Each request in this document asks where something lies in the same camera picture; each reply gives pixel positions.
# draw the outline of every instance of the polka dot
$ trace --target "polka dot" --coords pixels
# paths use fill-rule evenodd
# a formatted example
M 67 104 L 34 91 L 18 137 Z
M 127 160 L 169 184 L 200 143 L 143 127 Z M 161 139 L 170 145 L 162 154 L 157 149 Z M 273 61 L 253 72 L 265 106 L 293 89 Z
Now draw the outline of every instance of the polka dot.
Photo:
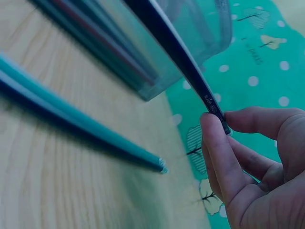
M 183 89 L 185 90 L 189 90 L 191 88 L 189 82 L 187 82 L 186 80 L 183 81 Z
M 288 71 L 290 66 L 289 66 L 289 63 L 287 61 L 281 61 L 280 62 L 280 68 L 283 70 L 283 71 Z
M 288 106 L 288 105 L 289 105 L 289 99 L 288 99 L 286 96 L 283 96 L 283 97 L 281 97 L 281 98 L 278 100 L 278 103 L 279 103 L 281 106 Z
M 229 70 L 229 66 L 228 65 L 221 65 L 220 67 L 219 67 L 219 71 L 221 72 L 221 73 L 225 73 L 225 72 L 227 72 Z
M 279 27 L 285 27 L 285 22 L 279 20 L 279 21 L 277 21 L 277 25 L 278 25 Z
M 214 97 L 218 103 L 221 101 L 221 95 L 219 93 L 215 93 Z
M 221 207 L 220 207 L 219 215 L 220 215 L 222 218 L 227 218 L 227 212 L 225 211 L 225 207 L 224 207 L 224 206 L 221 206 Z
M 256 76 L 251 76 L 249 77 L 248 79 L 248 84 L 251 86 L 251 87 L 255 87 L 258 85 L 258 78 Z
M 172 116 L 172 121 L 174 125 L 179 125 L 182 122 L 182 115 L 181 114 L 174 114 Z
M 236 20 L 237 19 L 237 14 L 232 14 L 231 18 L 232 18 L 232 20 Z

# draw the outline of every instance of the finger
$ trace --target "finger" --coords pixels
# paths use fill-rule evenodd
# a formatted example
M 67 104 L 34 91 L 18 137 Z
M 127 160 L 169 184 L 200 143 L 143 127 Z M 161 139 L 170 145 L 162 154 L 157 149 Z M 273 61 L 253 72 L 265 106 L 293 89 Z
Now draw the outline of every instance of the finger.
M 201 127 L 225 204 L 247 185 L 244 173 L 234 155 L 220 120 L 203 114 Z
M 281 163 L 258 154 L 231 137 L 228 139 L 241 167 L 258 180 L 262 180 L 270 168 L 281 165 Z
M 304 114 L 300 109 L 269 109 L 249 107 L 240 111 L 226 112 L 229 126 L 238 132 L 261 133 L 276 140 L 281 125 L 291 116 Z
M 219 184 L 218 184 L 218 181 L 217 181 L 217 177 L 216 177 L 216 174 L 215 174 L 215 171 L 214 171 L 214 168 L 213 168 L 213 164 L 212 164 L 212 161 L 211 161 L 209 150 L 206 147 L 203 140 L 202 140 L 202 153 L 203 153 L 205 166 L 206 166 L 206 172 L 208 174 L 211 189 L 212 189 L 213 193 L 215 193 L 219 197 L 219 199 L 222 201 L 223 196 L 221 194 L 221 190 L 220 190 L 220 187 L 219 187 Z

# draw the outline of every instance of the teal chopstick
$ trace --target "teal chopstick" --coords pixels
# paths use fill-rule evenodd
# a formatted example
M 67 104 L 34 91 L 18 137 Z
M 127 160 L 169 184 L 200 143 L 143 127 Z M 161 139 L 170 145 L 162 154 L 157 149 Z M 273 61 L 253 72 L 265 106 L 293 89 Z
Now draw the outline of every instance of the teal chopstick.
M 42 116 L 49 117 L 68 130 L 81 133 L 99 146 L 113 149 L 109 154 L 166 173 L 164 161 L 145 149 L 77 110 L 43 87 L 19 66 L 0 54 L 0 91 Z

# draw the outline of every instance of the cartoon tree print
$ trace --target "cartoon tree print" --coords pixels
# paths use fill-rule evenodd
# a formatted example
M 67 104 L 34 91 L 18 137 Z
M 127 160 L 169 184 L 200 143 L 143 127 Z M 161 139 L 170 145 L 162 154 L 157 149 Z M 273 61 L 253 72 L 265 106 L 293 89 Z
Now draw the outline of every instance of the cartoon tree print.
M 222 201 L 213 193 L 209 179 L 201 181 L 199 186 L 200 195 L 206 211 L 212 216 L 219 212 Z
M 286 42 L 286 39 L 269 37 L 267 35 L 261 35 L 261 40 L 263 45 L 261 45 L 260 48 L 268 47 L 273 50 L 278 49 L 281 43 Z
M 206 173 L 205 161 L 201 147 L 201 127 L 199 125 L 191 127 L 186 134 L 186 145 L 189 150 L 187 155 L 191 163 L 200 174 Z
M 238 19 L 238 21 L 248 19 L 256 29 L 261 30 L 269 21 L 269 17 L 270 13 L 265 10 L 249 8 L 244 10 L 244 18 Z

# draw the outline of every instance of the chopstick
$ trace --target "chopstick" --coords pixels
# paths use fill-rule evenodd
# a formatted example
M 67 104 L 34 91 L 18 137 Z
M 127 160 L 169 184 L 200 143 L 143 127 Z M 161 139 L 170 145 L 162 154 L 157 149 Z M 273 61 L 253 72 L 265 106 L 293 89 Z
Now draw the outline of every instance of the chopstick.
M 0 92 L 43 119 L 107 149 L 109 155 L 166 173 L 164 160 L 135 145 L 77 110 L 35 81 L 16 64 L 0 54 Z
M 205 81 L 199 67 L 191 56 L 176 29 L 154 0 L 123 0 L 140 19 L 144 26 L 155 37 L 176 66 L 184 74 L 187 81 L 204 102 L 207 110 L 216 115 L 227 135 L 231 129 L 225 121 L 223 112 L 216 102 L 212 91 Z

